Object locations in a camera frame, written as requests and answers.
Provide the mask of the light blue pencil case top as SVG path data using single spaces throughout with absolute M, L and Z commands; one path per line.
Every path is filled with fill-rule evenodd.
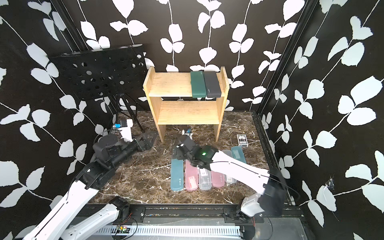
M 171 190 L 179 192 L 184 189 L 184 161 L 171 159 Z

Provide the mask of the pink pencil case top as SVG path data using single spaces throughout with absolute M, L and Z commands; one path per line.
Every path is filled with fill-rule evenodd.
M 198 169 L 191 165 L 189 160 L 185 161 L 185 188 L 187 191 L 198 189 Z

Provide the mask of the pink pencil case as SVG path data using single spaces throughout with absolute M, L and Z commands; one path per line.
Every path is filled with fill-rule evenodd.
M 211 177 L 212 177 L 212 186 L 214 188 L 222 188 L 225 185 L 225 175 L 211 171 Z
M 198 189 L 198 169 L 191 165 L 189 160 L 185 161 L 185 188 L 187 191 Z

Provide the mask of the teal pencil case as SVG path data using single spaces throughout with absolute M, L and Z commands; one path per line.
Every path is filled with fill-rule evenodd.
M 240 146 L 231 147 L 231 152 L 234 159 L 245 164 L 247 163 L 242 147 Z

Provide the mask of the dark green pencil case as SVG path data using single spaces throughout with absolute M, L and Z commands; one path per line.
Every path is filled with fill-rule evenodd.
M 193 98 L 204 98 L 207 96 L 204 73 L 202 71 L 190 72 L 191 88 Z

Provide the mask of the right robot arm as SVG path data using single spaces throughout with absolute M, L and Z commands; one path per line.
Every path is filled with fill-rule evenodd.
M 212 146 L 178 144 L 173 146 L 178 160 L 188 160 L 194 167 L 224 174 L 247 185 L 255 191 L 238 205 L 232 219 L 245 221 L 264 212 L 281 216 L 287 187 L 279 173 L 242 163 Z

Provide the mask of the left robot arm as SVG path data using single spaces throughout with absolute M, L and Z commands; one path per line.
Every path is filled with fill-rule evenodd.
M 24 239 L 58 240 L 80 210 L 116 174 L 116 170 L 137 152 L 150 150 L 157 135 L 156 132 L 143 133 L 128 143 L 115 134 L 101 137 L 93 145 L 95 153 L 91 162 L 75 176 L 68 192 Z

